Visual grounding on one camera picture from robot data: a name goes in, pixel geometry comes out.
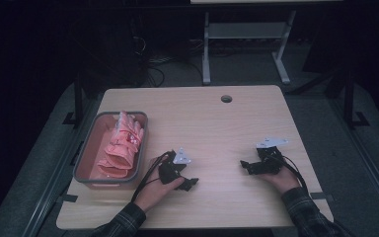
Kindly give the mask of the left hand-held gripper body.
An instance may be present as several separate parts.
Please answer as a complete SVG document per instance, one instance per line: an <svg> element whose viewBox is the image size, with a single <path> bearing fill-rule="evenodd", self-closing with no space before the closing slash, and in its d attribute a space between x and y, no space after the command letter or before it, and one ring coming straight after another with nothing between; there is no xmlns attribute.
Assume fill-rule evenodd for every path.
<svg viewBox="0 0 379 237"><path fill-rule="evenodd" d="M159 178L166 185L181 176L181 171L191 162L183 148L170 151L159 165Z"/></svg>

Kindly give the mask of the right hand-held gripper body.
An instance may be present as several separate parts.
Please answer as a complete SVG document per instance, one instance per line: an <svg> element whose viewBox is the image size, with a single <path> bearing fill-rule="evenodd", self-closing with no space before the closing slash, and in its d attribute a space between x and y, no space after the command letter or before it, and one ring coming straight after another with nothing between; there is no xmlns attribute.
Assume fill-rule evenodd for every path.
<svg viewBox="0 0 379 237"><path fill-rule="evenodd" d="M253 163L250 173L258 174L277 174L285 163L282 153L278 150L278 145L288 142L287 139L267 137L256 144L256 149L260 161Z"/></svg>

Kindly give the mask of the pink padded ski glove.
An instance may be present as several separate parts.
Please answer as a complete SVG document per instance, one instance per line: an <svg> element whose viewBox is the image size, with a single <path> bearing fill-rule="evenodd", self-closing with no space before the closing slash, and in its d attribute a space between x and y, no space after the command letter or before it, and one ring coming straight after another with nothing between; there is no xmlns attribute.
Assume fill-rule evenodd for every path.
<svg viewBox="0 0 379 237"><path fill-rule="evenodd" d="M144 128L135 116L125 111L120 112L110 142L105 148L109 163L118 169L131 169L143 136Z"/></svg>

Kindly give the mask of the pink glove with grey palm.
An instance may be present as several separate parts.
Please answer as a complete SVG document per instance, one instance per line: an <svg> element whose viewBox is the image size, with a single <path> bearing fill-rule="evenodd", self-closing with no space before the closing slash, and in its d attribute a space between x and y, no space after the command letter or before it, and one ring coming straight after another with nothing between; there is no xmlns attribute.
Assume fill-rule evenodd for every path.
<svg viewBox="0 0 379 237"><path fill-rule="evenodd" d="M128 175L128 171L125 169L119 169L116 168L114 165L112 165L108 160L100 160L97 163L98 170L108 176L108 177L113 177L117 179L122 179L125 178Z"/></svg>

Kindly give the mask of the pink plastic basket grey rim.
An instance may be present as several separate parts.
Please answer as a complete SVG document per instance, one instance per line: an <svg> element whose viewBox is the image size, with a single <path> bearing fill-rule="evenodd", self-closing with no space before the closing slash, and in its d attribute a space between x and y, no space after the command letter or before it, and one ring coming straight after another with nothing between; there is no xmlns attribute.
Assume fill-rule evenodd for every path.
<svg viewBox="0 0 379 237"><path fill-rule="evenodd" d="M107 160L105 148L112 137L112 131L120 112L104 112L96 115L87 134L84 145L76 162L73 177L90 189L135 189L141 181L141 166L144 162L144 149L147 135L148 117L143 112L127 112L134 115L144 128L144 136L139 151L134 156L133 167L125 178L108 177L98 170L97 163Z"/></svg>

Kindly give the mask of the person's right hand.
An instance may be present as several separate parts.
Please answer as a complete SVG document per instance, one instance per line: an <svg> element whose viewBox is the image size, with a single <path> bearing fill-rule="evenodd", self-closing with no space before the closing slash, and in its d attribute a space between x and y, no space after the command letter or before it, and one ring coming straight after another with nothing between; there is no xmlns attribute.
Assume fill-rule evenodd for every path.
<svg viewBox="0 0 379 237"><path fill-rule="evenodd" d="M286 167L277 174L261 174L260 178L272 184L282 195L300 186L296 176Z"/></svg>

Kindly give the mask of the person's left hand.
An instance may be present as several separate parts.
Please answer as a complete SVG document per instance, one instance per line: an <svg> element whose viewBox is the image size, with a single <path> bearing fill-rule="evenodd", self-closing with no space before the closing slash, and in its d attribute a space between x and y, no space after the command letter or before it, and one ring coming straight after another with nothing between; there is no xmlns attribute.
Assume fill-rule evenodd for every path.
<svg viewBox="0 0 379 237"><path fill-rule="evenodd" d="M176 189L185 180L179 177L173 182L164 185L159 178L158 168L158 165L154 167L146 185L133 201L133 203L145 213L157 205L168 193Z"/></svg>

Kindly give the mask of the grey floor rail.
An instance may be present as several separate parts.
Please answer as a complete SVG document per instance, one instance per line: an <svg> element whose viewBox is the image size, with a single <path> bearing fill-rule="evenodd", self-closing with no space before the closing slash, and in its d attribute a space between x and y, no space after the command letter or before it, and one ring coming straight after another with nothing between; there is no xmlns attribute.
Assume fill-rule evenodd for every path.
<svg viewBox="0 0 379 237"><path fill-rule="evenodd" d="M99 105L99 100L86 100L83 117L78 124L75 123L75 114L72 123L70 120L64 121L71 115L72 109L62 105L57 105L55 113L50 116L26 166L26 175L32 179L30 191L38 187L38 192L32 194L35 202L22 230L22 237L38 236L59 198L69 188L75 162Z"/></svg>
<svg viewBox="0 0 379 237"><path fill-rule="evenodd" d="M346 134L359 154L364 170L379 196L379 113L372 102L364 101L362 107L346 117L345 106L339 100L331 107L341 120Z"/></svg>

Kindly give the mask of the black stand post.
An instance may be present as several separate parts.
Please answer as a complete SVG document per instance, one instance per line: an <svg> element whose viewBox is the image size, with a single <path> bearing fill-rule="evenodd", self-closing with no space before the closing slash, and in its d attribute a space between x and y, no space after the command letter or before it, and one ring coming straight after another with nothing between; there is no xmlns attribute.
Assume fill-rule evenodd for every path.
<svg viewBox="0 0 379 237"><path fill-rule="evenodd" d="M348 69L344 79L343 119L350 129L357 126L368 126L369 122L362 112L353 109L354 102L354 77L353 71Z"/></svg>
<svg viewBox="0 0 379 237"><path fill-rule="evenodd" d="M83 92L82 92L82 76L77 73L73 83L74 89L74 111L69 112L63 124L70 124L74 127L78 127L84 117L84 107L83 107Z"/></svg>

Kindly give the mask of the grey metal desk frame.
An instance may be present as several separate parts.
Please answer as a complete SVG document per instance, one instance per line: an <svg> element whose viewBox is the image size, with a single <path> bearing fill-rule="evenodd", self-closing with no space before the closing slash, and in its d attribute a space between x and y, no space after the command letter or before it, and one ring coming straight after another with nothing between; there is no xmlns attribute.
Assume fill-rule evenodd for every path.
<svg viewBox="0 0 379 237"><path fill-rule="evenodd" d="M296 12L291 11L285 22L211 23L209 13L206 13L203 27L202 84L209 85L211 83L209 63L209 42L211 40L280 40L278 50L271 55L281 82L289 84L290 78L282 61L282 56L295 16Z"/></svg>

